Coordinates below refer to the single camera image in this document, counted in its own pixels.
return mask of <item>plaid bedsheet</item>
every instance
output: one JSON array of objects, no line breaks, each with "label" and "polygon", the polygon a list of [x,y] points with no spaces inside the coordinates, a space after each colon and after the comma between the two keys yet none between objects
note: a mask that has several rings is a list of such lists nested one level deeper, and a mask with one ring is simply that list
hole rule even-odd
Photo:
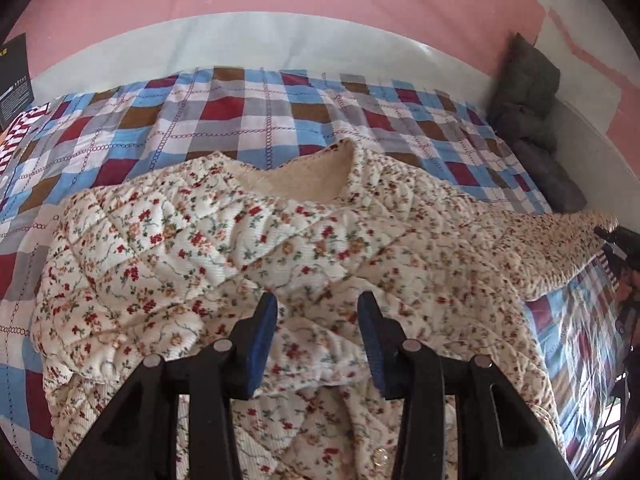
[{"label": "plaid bedsheet", "polygon": [[[31,471],[41,478],[57,474],[42,366],[29,336],[58,203],[82,189],[119,184],[216,150],[269,169],[344,137],[481,200],[519,212],[549,211],[472,105],[405,82],[215,68],[50,104],[19,143],[0,184],[0,429]],[[603,267],[594,262],[574,282],[536,302],[530,320],[557,388],[567,442],[593,427],[603,402],[594,385],[609,384],[618,361]],[[592,309],[584,308],[580,294]]]}]

